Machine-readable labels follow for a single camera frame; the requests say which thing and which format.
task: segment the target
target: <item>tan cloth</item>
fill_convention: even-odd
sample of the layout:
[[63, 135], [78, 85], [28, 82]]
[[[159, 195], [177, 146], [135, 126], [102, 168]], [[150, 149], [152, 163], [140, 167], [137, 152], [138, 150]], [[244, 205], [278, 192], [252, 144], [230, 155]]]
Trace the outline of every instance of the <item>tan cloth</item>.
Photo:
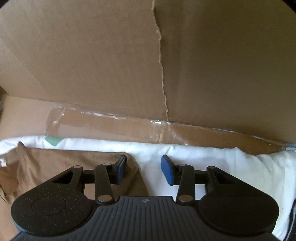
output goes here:
[[[17, 234], [10, 207], [18, 196], [74, 165], [94, 169], [102, 163], [114, 164], [122, 154], [26, 148], [20, 142], [17, 148], [1, 156], [6, 158], [7, 167], [0, 168], [0, 240], [10, 240]], [[122, 184], [112, 185], [114, 195], [147, 196], [137, 163], [124, 154], [128, 157], [125, 176]], [[94, 199], [94, 185], [86, 184], [84, 194]]]

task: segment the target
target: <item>blue rubber pad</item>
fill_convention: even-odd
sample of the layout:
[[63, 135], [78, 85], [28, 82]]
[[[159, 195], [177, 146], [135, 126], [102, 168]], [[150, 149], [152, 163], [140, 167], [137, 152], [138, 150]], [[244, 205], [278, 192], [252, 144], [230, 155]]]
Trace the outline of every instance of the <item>blue rubber pad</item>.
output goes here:
[[117, 183], [121, 184], [124, 177], [124, 169], [127, 157], [123, 156], [121, 161], [118, 163], [118, 175], [117, 175]]
[[168, 156], [162, 156], [160, 161], [161, 170], [169, 185], [174, 185], [174, 169], [175, 166]]

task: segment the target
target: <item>white fabric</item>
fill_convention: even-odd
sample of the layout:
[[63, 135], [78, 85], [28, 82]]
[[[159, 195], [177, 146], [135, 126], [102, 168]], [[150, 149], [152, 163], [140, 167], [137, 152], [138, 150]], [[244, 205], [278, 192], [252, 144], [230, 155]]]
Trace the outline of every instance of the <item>white fabric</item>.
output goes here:
[[[127, 152], [133, 155], [138, 162], [151, 196], [175, 197], [177, 194], [178, 186], [169, 186], [160, 169], [162, 155], [168, 155], [176, 164], [186, 163], [198, 170], [205, 170], [207, 166], [217, 166], [272, 196], [280, 208], [280, 215], [273, 234], [283, 240], [287, 233], [289, 214], [295, 199], [295, 150], [282, 151], [271, 155], [252, 156], [245, 154], [238, 148], [217, 149], [95, 139], [66, 138], [56, 146], [52, 146], [44, 138], [45, 136], [30, 136], [2, 140], [0, 141], [0, 153], [15, 148], [19, 141], [27, 147]], [[204, 194], [204, 186], [196, 185], [196, 198], [200, 199]]]

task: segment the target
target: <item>cardboard flap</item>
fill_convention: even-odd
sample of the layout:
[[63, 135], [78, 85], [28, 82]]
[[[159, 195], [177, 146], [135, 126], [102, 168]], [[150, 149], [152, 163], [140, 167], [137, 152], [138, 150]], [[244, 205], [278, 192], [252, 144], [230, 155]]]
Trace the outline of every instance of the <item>cardboard flap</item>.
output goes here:
[[296, 142], [296, 14], [280, 0], [155, 0], [170, 121]]
[[9, 95], [166, 120], [150, 1], [13, 0], [0, 21]]

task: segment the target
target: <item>ribbed plastic surface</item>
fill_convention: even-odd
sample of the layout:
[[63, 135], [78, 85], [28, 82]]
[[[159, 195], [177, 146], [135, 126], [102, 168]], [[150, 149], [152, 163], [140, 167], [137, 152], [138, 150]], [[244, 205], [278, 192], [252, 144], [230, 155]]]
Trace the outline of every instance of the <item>ribbed plastic surface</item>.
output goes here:
[[174, 203], [172, 197], [121, 197], [111, 206], [100, 206], [91, 219], [71, 233], [34, 237], [20, 233], [14, 241], [275, 241], [271, 234], [236, 238], [205, 225], [192, 207]]

